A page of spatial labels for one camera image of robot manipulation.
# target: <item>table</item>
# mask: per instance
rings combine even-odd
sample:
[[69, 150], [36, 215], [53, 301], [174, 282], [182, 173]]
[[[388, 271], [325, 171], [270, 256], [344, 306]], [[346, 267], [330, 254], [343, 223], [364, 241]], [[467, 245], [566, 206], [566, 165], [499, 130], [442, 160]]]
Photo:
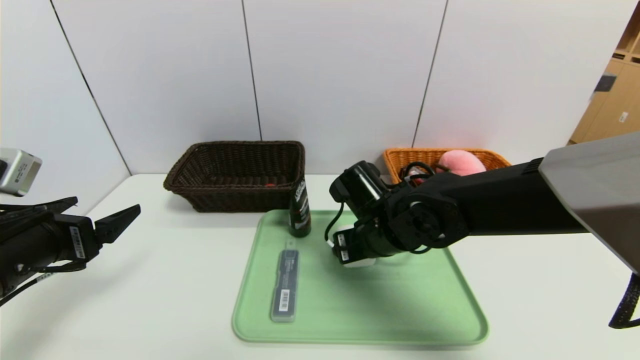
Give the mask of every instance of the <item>table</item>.
[[[307, 176], [312, 209], [337, 209], [335, 176]], [[2, 360], [639, 359], [640, 329], [608, 328], [630, 271], [590, 234], [487, 236], [451, 247], [489, 338], [471, 348], [244, 343], [231, 316], [261, 214], [201, 214], [162, 187], [125, 180], [89, 216], [142, 214], [88, 268], [2, 308]]]

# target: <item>pink plush toy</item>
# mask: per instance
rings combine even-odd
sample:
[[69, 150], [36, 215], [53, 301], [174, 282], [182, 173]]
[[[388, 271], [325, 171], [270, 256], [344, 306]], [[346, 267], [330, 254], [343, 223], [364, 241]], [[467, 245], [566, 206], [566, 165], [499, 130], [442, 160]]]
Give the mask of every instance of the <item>pink plush toy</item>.
[[[440, 161], [440, 165], [451, 169], [451, 172], [460, 176], [477, 174], [486, 171], [486, 167], [482, 161], [475, 155], [464, 150], [451, 150], [445, 152]], [[443, 172], [442, 169], [436, 169], [437, 172]]]

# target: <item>brown wicker basket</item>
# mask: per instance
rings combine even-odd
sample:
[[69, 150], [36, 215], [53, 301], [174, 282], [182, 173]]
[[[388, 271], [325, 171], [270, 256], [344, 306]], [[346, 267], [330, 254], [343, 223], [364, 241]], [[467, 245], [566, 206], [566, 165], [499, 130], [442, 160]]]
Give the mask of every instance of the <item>brown wicker basket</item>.
[[[413, 161], [421, 161], [431, 167], [435, 168], [438, 164], [442, 154], [449, 150], [454, 149], [387, 149], [385, 151], [385, 163], [389, 169], [392, 182], [397, 184], [400, 182], [400, 170]], [[496, 168], [508, 167], [511, 164], [506, 161], [502, 156], [496, 154], [493, 151], [484, 149], [461, 149], [471, 152], [476, 155], [480, 161], [484, 164], [487, 170], [494, 170]]]
[[199, 212], [263, 212], [288, 209], [304, 173], [299, 142], [205, 142], [182, 155], [164, 188]]

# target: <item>wooden shelf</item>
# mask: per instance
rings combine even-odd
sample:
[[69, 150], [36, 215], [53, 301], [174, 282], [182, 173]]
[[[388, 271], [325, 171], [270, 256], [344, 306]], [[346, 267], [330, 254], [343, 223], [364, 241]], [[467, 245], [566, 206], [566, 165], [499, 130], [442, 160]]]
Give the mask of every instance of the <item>wooden shelf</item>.
[[640, 61], [640, 2], [629, 19], [625, 32], [613, 52], [612, 58], [634, 62]]

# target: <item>green tray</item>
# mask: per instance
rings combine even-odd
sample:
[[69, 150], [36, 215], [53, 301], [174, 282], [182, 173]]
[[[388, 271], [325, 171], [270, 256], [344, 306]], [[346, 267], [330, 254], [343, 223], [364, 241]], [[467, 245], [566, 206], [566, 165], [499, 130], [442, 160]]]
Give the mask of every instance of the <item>green tray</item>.
[[[266, 213], [257, 229], [233, 315], [245, 341], [474, 345], [488, 324], [447, 249], [396, 254], [366, 268], [344, 268], [324, 242], [336, 211], [312, 211], [312, 232], [296, 239], [288, 211]], [[342, 214], [338, 226], [353, 224]], [[271, 305], [280, 252], [295, 239], [300, 252], [295, 319], [273, 322]]]

